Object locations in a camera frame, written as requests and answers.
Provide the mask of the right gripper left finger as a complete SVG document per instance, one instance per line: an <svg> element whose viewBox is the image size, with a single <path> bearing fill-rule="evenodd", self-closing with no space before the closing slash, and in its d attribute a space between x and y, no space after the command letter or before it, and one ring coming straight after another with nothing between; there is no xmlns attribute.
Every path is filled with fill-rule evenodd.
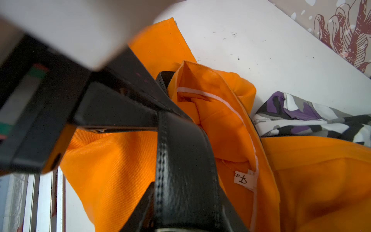
<svg viewBox="0 0 371 232"><path fill-rule="evenodd" d="M91 71L25 35L1 66L1 108L28 72L43 74L15 123L1 136L1 171L45 174L54 170L74 134L70 119Z"/></svg>

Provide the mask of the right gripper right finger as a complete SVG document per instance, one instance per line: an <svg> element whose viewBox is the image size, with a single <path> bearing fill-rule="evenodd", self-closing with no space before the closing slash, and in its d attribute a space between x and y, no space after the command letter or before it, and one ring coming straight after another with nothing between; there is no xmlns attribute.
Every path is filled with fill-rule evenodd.
<svg viewBox="0 0 371 232"><path fill-rule="evenodd" d="M94 133L156 131L158 114L190 117L169 97L174 72L153 78L134 52L127 48L92 80L72 117L74 125Z"/></svg>

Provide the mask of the black leather belt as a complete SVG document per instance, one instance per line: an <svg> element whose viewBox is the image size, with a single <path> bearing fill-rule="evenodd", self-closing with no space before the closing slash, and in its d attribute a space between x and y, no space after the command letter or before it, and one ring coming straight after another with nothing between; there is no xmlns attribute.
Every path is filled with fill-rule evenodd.
<svg viewBox="0 0 371 232"><path fill-rule="evenodd" d="M123 78L129 97L153 114L156 178L122 227L124 232L246 232L220 187L205 131L169 97L169 80Z"/></svg>

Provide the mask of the orange trousers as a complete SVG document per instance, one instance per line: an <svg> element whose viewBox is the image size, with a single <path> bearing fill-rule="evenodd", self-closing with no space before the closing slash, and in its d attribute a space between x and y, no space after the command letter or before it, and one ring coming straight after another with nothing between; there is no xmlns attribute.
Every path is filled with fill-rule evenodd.
<svg viewBox="0 0 371 232"><path fill-rule="evenodd" d="M152 76L174 72L170 99L208 135L219 183L255 232L368 232L371 146L318 136L260 137L256 88L196 63L173 18L130 48ZM77 130L61 162L97 232L117 232L155 180L157 133Z"/></svg>

